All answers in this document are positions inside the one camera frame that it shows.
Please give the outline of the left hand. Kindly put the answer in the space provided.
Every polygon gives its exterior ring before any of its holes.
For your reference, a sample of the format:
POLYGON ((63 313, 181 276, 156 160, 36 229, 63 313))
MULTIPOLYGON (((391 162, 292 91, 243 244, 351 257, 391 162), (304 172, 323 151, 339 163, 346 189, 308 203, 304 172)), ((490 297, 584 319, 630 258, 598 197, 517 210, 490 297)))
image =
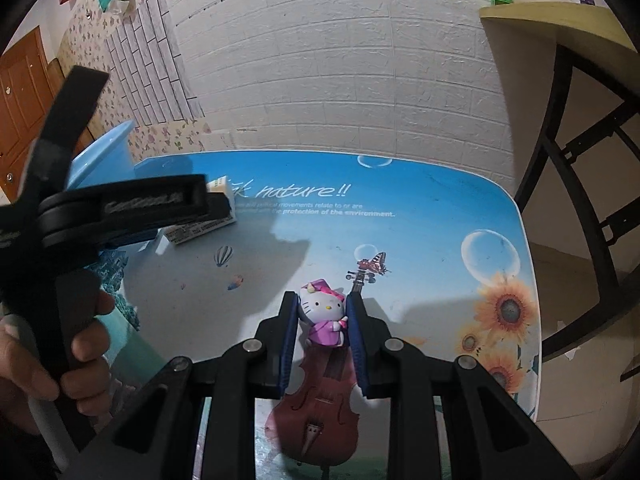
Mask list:
POLYGON ((29 434, 38 434, 28 400, 53 401, 60 393, 76 403, 80 414, 99 417, 108 412, 112 398, 110 367, 104 354, 110 348, 110 335, 103 323, 94 320, 73 339, 73 356, 80 367, 64 374, 59 382, 16 338, 16 331, 1 324, 1 415, 29 434))

